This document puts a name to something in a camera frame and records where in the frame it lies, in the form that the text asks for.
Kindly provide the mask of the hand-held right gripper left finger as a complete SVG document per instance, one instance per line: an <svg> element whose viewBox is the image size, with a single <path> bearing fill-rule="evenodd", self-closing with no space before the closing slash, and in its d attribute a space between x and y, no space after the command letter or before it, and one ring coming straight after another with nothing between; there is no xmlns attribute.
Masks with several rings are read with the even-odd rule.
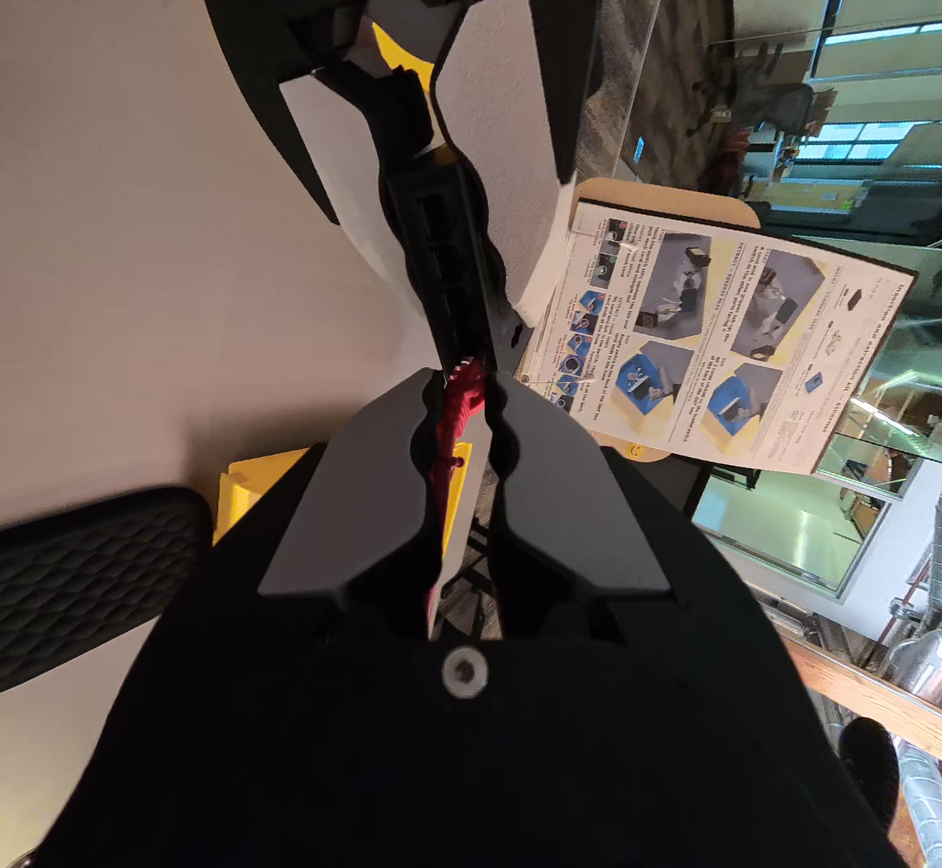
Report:
<svg viewBox="0 0 942 868"><path fill-rule="evenodd" d="M414 543L441 563L430 485L442 373L422 368L351 417L328 442L259 584L260 595L342 595Z"/></svg>

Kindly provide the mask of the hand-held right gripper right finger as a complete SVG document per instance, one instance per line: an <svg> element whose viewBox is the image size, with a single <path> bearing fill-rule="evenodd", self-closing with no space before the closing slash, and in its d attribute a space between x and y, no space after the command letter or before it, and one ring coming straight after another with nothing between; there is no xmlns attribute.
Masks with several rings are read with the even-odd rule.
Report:
<svg viewBox="0 0 942 868"><path fill-rule="evenodd" d="M491 465L511 538L606 595L660 597L670 583L594 438L512 376L490 376Z"/></svg>

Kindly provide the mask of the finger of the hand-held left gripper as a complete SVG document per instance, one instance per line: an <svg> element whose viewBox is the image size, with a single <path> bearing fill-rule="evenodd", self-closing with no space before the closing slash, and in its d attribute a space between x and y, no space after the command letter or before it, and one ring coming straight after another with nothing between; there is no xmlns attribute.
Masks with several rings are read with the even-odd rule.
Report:
<svg viewBox="0 0 942 868"><path fill-rule="evenodd" d="M334 65L280 86L338 223L371 268L421 318L389 195L433 136L418 74L396 68L380 77Z"/></svg>
<svg viewBox="0 0 942 868"><path fill-rule="evenodd" d="M446 136L484 189L507 300L538 326L567 262L575 179L557 172L530 0L473 3L431 91Z"/></svg>

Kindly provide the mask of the yellow plastic bin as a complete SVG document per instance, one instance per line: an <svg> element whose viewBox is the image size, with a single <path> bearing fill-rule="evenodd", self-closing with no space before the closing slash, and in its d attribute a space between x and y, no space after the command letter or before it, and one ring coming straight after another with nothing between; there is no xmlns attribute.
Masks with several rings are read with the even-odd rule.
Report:
<svg viewBox="0 0 942 868"><path fill-rule="evenodd" d="M376 39L379 53L390 70L402 69L404 71L413 72L417 74L419 83L422 86L430 121L431 135L420 152L417 153L417 157L441 147L445 144L445 137L431 98L432 75L435 69L434 63L407 50L373 20L371 21L371 28L374 38Z"/></svg>
<svg viewBox="0 0 942 868"><path fill-rule="evenodd" d="M308 448L273 454L229 465L218 482L217 523L213 543L221 538L267 493ZM455 455L462 461L452 476L445 515L443 567L436 591L457 576L472 530L477 498L485 471L486 449L481 438L460 440Z"/></svg>

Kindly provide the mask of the black ethernet switch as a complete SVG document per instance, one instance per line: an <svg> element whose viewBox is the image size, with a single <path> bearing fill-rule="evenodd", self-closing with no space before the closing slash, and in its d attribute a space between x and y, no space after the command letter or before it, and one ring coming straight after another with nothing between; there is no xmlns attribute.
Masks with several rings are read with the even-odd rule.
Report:
<svg viewBox="0 0 942 868"><path fill-rule="evenodd" d="M494 371L493 307L463 160L440 146L384 179L394 235L442 369L451 373L462 361L476 360Z"/></svg>

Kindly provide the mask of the wooden display board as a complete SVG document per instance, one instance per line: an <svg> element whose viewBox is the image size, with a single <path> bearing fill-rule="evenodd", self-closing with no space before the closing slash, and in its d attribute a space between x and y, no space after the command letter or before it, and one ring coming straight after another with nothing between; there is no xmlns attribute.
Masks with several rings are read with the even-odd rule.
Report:
<svg viewBox="0 0 942 868"><path fill-rule="evenodd" d="M623 207L654 215L692 219L736 229L758 230L759 216L745 202L724 196L686 189L657 186L615 178L592 178L584 181L574 192L570 217L570 230L576 229L577 208L581 202L603 207ZM626 460L644 466L665 460L670 453L656 448L655 431L668 424L673 402L667 400L653 411L643 414L627 396L612 393L606 421L586 424L599 445L615 449ZM632 443L645 447L642 460L628 454Z"/></svg>

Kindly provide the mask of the printed instruction sheet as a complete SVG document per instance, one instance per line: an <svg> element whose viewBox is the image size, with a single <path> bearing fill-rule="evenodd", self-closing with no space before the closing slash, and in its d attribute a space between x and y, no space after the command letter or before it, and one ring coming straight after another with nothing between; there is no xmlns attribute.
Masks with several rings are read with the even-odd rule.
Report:
<svg viewBox="0 0 942 868"><path fill-rule="evenodd" d="M813 474L917 273L583 199L524 382L598 435Z"/></svg>

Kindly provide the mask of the black office chair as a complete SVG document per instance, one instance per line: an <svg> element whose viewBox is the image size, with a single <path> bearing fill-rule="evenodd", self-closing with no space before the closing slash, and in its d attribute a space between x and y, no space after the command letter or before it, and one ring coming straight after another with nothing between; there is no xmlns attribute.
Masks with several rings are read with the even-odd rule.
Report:
<svg viewBox="0 0 942 868"><path fill-rule="evenodd" d="M732 106L731 123L738 129L770 123L777 132L801 136L815 100L807 84L759 83L741 87Z"/></svg>

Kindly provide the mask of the black disc-topped pole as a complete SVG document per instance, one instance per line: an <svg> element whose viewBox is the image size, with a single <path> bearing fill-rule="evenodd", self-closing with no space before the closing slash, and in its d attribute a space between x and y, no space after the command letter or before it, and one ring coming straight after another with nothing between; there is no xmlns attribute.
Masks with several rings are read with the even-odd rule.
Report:
<svg viewBox="0 0 942 868"><path fill-rule="evenodd" d="M900 765L891 734L879 721L857 717L843 728L837 746L844 767L889 836L900 796Z"/></svg>

